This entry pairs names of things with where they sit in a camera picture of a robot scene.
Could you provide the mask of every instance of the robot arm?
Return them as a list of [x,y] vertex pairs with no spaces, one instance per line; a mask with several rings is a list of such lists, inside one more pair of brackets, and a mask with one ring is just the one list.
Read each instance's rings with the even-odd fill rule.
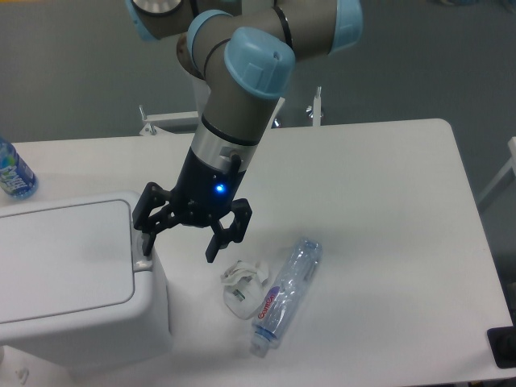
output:
[[[246,199],[233,199],[296,60],[346,48],[361,32],[359,0],[283,0],[249,16],[210,10],[190,24],[188,49],[211,95],[176,187],[148,183],[135,208],[145,255],[177,224],[212,228],[208,262],[243,240],[252,211]],[[235,219],[224,229],[229,212]]]

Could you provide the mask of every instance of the bottle label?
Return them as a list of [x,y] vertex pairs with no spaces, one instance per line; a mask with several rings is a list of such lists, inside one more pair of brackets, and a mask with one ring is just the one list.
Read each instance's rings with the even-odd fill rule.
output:
[[270,309],[272,303],[276,299],[278,293],[280,293],[280,287],[279,286],[274,286],[273,288],[271,288],[269,290],[269,292],[265,296],[264,308],[262,309],[260,314],[258,314],[258,318],[260,320],[265,318],[265,316],[267,315],[268,310]]
[[0,165],[0,186],[8,194],[24,194],[32,189],[34,183],[34,173],[17,154],[6,157]]

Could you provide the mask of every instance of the water bottle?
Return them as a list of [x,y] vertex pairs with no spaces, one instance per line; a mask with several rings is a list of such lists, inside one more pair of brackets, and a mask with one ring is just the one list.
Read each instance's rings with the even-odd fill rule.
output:
[[31,196],[38,188],[38,181],[15,147],[0,137],[0,187],[17,199]]
[[306,238],[294,247],[292,256],[281,268],[258,315],[252,321],[255,333],[252,336],[251,352],[254,355],[264,357],[269,347],[280,345],[322,255],[321,245]]

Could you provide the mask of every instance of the blue joint cap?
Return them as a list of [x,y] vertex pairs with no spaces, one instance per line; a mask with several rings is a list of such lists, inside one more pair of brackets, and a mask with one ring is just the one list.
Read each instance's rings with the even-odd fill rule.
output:
[[362,36],[364,16],[360,0],[337,0],[335,36],[330,53],[355,44]]
[[224,63],[243,89],[258,98],[276,99],[287,90],[296,56],[267,32],[241,27],[226,45]]
[[197,18],[193,20],[193,22],[190,24],[190,27],[188,27],[188,34],[186,35],[186,45],[188,47],[188,51],[190,53],[190,59],[192,60],[193,65],[198,70],[197,65],[195,64],[194,60],[194,41],[195,41],[195,35],[198,33],[199,29],[202,27],[202,24],[206,22],[206,20],[213,18],[217,15],[226,15],[231,16],[227,12],[224,12],[223,10],[207,10],[205,12],[202,12],[199,14]]
[[148,31],[148,29],[139,19],[139,16],[135,10],[135,6],[132,4],[132,0],[126,0],[126,7],[129,11],[129,15],[131,16],[133,24],[135,24],[139,37],[146,42],[156,42],[158,39]]

